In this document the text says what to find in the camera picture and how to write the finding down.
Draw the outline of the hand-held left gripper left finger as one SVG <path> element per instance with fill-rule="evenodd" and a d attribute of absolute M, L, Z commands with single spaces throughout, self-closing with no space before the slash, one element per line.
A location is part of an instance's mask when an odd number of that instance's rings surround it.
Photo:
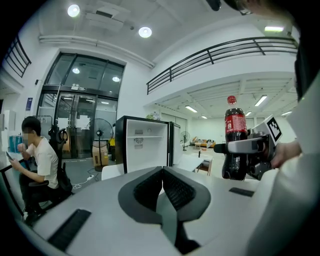
<path fill-rule="evenodd" d="M 156 212 L 159 194 L 163 188 L 161 166 L 126 183 L 118 193 L 121 209 L 142 224 L 161 224 L 162 216 Z"/>

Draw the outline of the person's right hand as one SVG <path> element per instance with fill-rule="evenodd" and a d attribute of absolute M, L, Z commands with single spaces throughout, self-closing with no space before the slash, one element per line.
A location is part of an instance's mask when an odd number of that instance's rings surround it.
<path fill-rule="evenodd" d="M 271 160 L 273 169 L 280 168 L 286 161 L 299 156 L 302 153 L 300 144 L 295 140 L 289 143 L 278 143 L 275 154 Z"/>

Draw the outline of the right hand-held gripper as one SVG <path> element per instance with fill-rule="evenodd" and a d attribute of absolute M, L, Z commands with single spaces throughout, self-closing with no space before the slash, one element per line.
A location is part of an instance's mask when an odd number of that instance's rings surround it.
<path fill-rule="evenodd" d="M 271 160 L 282 134 L 276 119 L 270 115 L 248 130 L 248 139 L 216 144 L 213 150 L 219 154 L 248 154 L 247 174 L 261 180 L 263 174 L 272 169 Z"/>

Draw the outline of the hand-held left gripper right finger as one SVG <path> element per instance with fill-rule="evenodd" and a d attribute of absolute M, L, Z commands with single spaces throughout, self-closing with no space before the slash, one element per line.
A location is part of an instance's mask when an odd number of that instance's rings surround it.
<path fill-rule="evenodd" d="M 170 167 L 162 168 L 163 189 L 180 222 L 199 219 L 211 202 L 209 190 L 202 184 Z"/>

